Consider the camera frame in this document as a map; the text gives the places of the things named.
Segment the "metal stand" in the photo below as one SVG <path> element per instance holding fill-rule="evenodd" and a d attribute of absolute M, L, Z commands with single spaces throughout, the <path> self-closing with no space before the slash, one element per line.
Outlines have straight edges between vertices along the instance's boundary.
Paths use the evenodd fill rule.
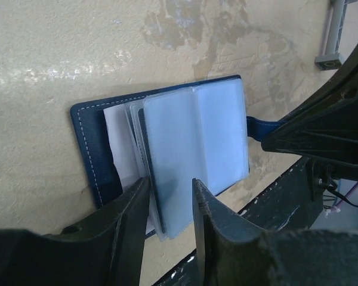
<path fill-rule="evenodd" d="M 347 4 L 357 0 L 330 0 L 333 6 L 333 16 L 330 23 L 328 41 L 325 54 L 316 57 L 315 63 L 320 70 L 336 70 L 342 66 L 345 59 L 338 52 L 342 28 L 344 26 Z"/>

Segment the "stitched border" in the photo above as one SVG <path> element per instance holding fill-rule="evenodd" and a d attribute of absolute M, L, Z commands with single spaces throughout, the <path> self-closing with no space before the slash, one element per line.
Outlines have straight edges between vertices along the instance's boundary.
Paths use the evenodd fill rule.
<path fill-rule="evenodd" d="M 93 163 L 92 163 L 92 161 L 91 161 L 91 155 L 90 155 L 88 143 L 87 143 L 87 140 L 86 140 L 86 137 L 85 137 L 84 128 L 82 127 L 82 122 L 81 122 L 81 117 L 79 116 L 79 112 L 80 112 L 81 110 L 85 110 L 85 109 L 89 109 L 89 108 L 93 108 L 93 107 L 99 107 L 99 106 L 103 106 L 103 105 L 110 105 L 110 104 L 117 104 L 117 103 L 120 103 L 120 102 L 140 100 L 140 99 L 145 98 L 145 97 L 146 97 L 146 95 L 143 95 L 143 96 L 141 96 L 141 97 L 125 98 L 124 100 L 118 100 L 118 101 L 113 101 L 113 102 L 105 102 L 105 103 L 96 104 L 96 105 L 89 105 L 89 106 L 82 107 L 82 108 L 80 108 L 79 110 L 77 110 L 78 122 L 79 122 L 79 125 L 80 125 L 80 127 L 81 127 L 82 137 L 84 138 L 84 143 L 85 143 L 86 152 L 88 153 L 88 156 L 89 156 L 90 167 L 91 167 L 91 171 L 93 172 L 95 188 L 97 189 L 98 196 L 100 197 L 101 207 L 103 207 L 102 196 L 101 196 L 100 189 L 99 189 L 99 187 L 98 187 L 97 177 L 95 176 L 95 171 L 94 171 Z"/>

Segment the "open wallet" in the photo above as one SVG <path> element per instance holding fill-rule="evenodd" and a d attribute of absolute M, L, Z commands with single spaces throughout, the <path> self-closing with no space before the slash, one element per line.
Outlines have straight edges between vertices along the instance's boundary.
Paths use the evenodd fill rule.
<path fill-rule="evenodd" d="M 161 240 L 192 222 L 193 178 L 220 194 L 249 173 L 248 136 L 282 124 L 246 116 L 240 76 L 83 102 L 71 115 L 97 207 L 149 176 L 146 235 Z"/>

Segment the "blue strap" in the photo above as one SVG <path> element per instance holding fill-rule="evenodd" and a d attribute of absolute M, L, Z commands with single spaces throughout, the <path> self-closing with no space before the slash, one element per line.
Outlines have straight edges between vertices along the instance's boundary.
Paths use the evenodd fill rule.
<path fill-rule="evenodd" d="M 271 132 L 283 125 L 285 121 L 263 121 L 252 116 L 246 117 L 246 127 L 248 129 L 248 136 L 252 137 L 258 142 L 261 142 Z"/>

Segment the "floor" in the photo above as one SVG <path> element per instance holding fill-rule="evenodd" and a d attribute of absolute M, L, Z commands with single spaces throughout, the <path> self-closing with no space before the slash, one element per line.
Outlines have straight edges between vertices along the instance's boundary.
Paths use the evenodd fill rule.
<path fill-rule="evenodd" d="M 94 210 L 70 124 L 77 102 L 240 74 L 247 113 L 277 120 L 332 75 L 318 71 L 329 0 L 0 0 L 0 228 L 57 233 Z M 358 2 L 340 51 L 358 41 Z M 297 156 L 249 143 L 241 209 Z M 141 285 L 195 248 L 193 227 L 146 241 Z"/>

